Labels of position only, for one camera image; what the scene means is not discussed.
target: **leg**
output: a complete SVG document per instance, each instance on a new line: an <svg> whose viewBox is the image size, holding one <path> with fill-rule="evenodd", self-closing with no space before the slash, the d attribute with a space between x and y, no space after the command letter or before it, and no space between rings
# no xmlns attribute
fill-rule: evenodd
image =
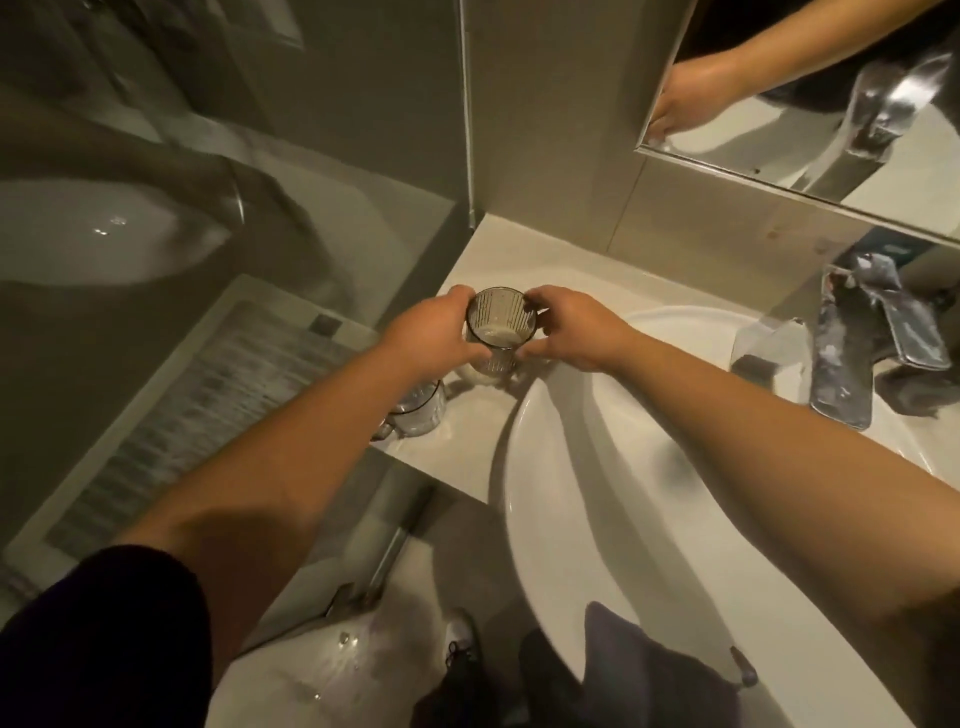
<svg viewBox="0 0 960 728"><path fill-rule="evenodd" d="M447 621L444 655L444 680L414 707L410 728L494 728L496 696L466 613Z"/></svg>

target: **sneaker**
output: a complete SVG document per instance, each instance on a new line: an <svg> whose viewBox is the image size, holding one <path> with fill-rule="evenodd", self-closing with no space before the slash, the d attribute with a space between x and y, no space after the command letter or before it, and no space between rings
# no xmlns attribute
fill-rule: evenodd
<svg viewBox="0 0 960 728"><path fill-rule="evenodd" d="M473 619L462 609L455 609L447 616L444 630L444 663L450 669L458 660L480 662L480 641Z"/></svg>

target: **chrome faucet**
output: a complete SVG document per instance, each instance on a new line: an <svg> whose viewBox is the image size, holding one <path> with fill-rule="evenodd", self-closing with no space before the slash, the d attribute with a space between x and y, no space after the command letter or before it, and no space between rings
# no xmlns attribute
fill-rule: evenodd
<svg viewBox="0 0 960 728"><path fill-rule="evenodd" d="M819 284L815 299L812 283ZM731 371L771 386L777 371L799 363L801 399L825 417L863 430L873 418L873 368L878 361L895 357L914 369L950 368L933 309L903 289L897 266L887 255L841 256L778 310L797 311L798 303L810 301L817 301L815 313L807 306L805 314L784 322L775 310L741 329L733 344Z"/></svg>
<svg viewBox="0 0 960 728"><path fill-rule="evenodd" d="M791 189L840 202L868 180L940 92L951 58L950 51L933 50L905 72L889 61L865 65L840 129Z"/></svg>

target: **bathroom floor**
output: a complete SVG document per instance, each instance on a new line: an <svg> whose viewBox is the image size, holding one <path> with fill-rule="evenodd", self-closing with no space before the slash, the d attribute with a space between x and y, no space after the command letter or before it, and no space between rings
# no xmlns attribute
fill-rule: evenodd
<svg viewBox="0 0 960 728"><path fill-rule="evenodd" d="M238 659L213 696L208 728L405 726L444 675L444 612L461 607L509 711L517 651L536 628L516 580L503 517L441 488L373 611L268 644Z"/></svg>

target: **black sleeve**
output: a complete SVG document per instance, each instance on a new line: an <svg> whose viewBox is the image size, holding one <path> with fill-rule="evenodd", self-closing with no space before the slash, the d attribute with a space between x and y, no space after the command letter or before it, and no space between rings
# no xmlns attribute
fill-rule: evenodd
<svg viewBox="0 0 960 728"><path fill-rule="evenodd" d="M200 728L212 664L193 573L162 551L113 546L0 632L0 722Z"/></svg>

